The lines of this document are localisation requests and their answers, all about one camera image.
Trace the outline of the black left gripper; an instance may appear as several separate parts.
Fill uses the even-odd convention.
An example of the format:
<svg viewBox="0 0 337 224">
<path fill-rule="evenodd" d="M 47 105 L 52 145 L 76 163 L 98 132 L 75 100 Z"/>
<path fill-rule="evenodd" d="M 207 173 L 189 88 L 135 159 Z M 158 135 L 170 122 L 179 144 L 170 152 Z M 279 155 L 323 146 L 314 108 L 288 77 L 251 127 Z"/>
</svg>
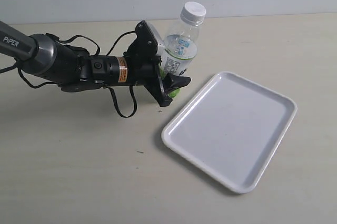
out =
<svg viewBox="0 0 337 224">
<path fill-rule="evenodd" d="M 146 21 L 139 22 L 134 33 L 135 40 L 122 56 L 90 57 L 92 80 L 104 88 L 143 86 L 159 106 L 167 107 L 172 102 L 167 93 L 187 86 L 191 78 L 167 74 L 162 82 L 157 42 Z"/>
</svg>

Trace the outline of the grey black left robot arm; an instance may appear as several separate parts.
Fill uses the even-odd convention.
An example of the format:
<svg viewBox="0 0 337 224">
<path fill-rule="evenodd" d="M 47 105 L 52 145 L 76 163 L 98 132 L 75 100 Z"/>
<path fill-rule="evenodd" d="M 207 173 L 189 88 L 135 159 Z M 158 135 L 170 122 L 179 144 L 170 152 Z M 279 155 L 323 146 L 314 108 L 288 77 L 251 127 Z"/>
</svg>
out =
<svg viewBox="0 0 337 224">
<path fill-rule="evenodd" d="M 1 54 L 15 59 L 13 68 L 55 84 L 62 91 L 76 93 L 114 86 L 144 86 L 161 107 L 172 99 L 169 94 L 187 86 L 190 77 L 160 74 L 163 42 L 154 26 L 141 21 L 132 31 L 136 39 L 122 56 L 91 55 L 68 40 L 46 34 L 25 35 L 1 22 Z"/>
</svg>

